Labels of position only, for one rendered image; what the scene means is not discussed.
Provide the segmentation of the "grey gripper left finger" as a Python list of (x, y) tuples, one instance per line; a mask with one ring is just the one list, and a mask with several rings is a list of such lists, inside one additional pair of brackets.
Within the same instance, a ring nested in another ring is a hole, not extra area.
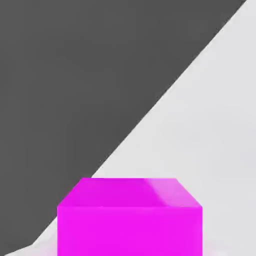
[(54, 235), (45, 241), (21, 248), (4, 256), (58, 256), (58, 238)]

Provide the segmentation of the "small magenta cube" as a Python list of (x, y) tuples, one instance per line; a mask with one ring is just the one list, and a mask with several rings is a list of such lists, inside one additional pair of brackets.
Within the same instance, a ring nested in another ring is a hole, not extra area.
[(57, 207), (57, 256), (203, 256), (203, 208), (175, 178), (82, 178)]

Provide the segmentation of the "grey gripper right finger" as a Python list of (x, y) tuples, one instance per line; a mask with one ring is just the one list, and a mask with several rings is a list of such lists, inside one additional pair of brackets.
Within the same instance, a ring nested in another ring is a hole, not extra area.
[(228, 248), (211, 240), (203, 241), (202, 256), (253, 256), (253, 252), (249, 249)]

